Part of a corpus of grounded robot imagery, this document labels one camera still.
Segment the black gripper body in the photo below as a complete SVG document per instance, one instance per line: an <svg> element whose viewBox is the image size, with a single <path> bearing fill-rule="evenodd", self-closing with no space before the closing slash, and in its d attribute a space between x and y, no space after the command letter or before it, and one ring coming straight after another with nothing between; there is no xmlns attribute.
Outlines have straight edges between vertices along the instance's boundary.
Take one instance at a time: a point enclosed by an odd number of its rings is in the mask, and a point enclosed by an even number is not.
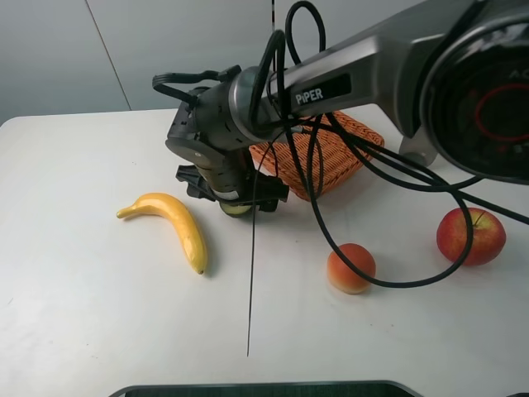
<svg viewBox="0 0 529 397"><path fill-rule="evenodd" d="M197 106L180 106L165 141L171 152L198 169L220 203L237 203L252 175L249 140L231 119L229 91L229 83L192 90Z"/></svg>

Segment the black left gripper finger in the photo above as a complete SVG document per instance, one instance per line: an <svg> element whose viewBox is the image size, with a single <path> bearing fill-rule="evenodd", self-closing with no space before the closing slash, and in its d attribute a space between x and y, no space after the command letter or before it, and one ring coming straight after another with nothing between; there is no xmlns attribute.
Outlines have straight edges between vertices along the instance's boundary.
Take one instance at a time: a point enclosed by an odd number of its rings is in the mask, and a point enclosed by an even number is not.
<svg viewBox="0 0 529 397"><path fill-rule="evenodd" d="M274 212L279 201L286 202L287 198L288 186L279 177L254 173L245 181L237 204L255 205L261 212Z"/></svg>

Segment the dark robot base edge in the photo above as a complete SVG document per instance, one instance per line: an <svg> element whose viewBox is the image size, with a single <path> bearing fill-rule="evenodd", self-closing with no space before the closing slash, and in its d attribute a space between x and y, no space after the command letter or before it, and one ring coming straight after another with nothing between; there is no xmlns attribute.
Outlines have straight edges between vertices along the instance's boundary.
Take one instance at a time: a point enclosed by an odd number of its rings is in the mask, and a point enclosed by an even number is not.
<svg viewBox="0 0 529 397"><path fill-rule="evenodd" d="M112 396L417 396L387 381L279 382L219 385L135 385Z"/></svg>

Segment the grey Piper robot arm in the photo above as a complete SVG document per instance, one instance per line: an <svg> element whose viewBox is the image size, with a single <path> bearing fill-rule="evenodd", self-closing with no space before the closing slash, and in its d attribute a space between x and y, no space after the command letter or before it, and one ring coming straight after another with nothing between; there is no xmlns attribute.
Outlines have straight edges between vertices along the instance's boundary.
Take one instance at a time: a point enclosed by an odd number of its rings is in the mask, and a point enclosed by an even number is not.
<svg viewBox="0 0 529 397"><path fill-rule="evenodd" d="M405 136L425 132L471 174L528 181L528 4L426 1L304 60L284 65L285 31L259 65L163 74L155 90L179 99L166 146L185 159L189 195L274 210L286 187L252 189L250 146L305 117L376 104Z"/></svg>

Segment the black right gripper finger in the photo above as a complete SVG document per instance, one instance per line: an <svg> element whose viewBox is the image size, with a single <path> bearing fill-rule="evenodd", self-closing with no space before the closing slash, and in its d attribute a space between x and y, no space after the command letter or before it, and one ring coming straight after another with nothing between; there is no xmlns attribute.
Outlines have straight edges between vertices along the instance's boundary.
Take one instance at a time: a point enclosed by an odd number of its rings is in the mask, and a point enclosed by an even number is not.
<svg viewBox="0 0 529 397"><path fill-rule="evenodd" d="M175 175L177 181L188 184L187 195L195 199L215 201L215 194L194 165L180 165Z"/></svg>

